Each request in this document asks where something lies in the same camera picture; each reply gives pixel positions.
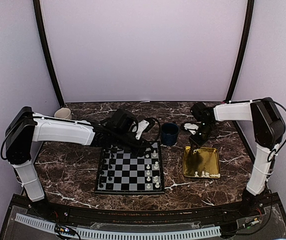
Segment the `black and white chessboard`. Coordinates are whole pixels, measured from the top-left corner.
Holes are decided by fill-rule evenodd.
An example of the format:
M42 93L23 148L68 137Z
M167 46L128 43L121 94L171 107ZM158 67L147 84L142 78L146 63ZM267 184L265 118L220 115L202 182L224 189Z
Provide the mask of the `black and white chessboard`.
M161 145L157 141L152 145L153 149L149 158L144 156L134 156L130 151L117 147L104 148L101 150L95 193L107 195L162 195L165 193L164 173L161 158ZM154 169L155 162L159 163L159 168ZM159 171L158 181L153 180L153 170ZM155 188L155 183L160 183L159 188Z

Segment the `white chess king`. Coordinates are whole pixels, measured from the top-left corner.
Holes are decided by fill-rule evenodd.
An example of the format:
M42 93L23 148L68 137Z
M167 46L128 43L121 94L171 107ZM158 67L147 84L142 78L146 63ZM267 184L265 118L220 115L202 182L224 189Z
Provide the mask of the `white chess king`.
M156 161L154 164L154 169L157 170L159 168L159 163Z

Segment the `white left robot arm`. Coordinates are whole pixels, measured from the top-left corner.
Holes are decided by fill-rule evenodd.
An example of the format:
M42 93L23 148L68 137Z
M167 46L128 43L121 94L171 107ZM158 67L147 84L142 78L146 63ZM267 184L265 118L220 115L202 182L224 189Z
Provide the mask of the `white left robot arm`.
M31 159L33 142L68 142L94 148L114 146L128 148L142 156L156 142L155 139L144 139L142 134L158 123L154 117L138 120L124 109L117 109L111 117L99 122L88 122L45 116L25 106L5 131L0 157L13 167L28 199L34 203L34 210L41 217L49 218L53 214L53 206L46 201Z

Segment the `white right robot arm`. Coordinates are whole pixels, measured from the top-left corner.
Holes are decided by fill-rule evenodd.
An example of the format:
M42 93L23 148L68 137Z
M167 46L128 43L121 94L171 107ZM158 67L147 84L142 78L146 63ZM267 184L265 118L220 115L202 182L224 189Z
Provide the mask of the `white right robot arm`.
M196 132L189 137L192 149L198 149L207 142L216 122L250 121L253 123L257 150L245 192L253 196L261 194L272 174L275 157L281 148L286 131L277 103L270 97L223 103L214 107L196 103L192 106L191 113L200 123Z

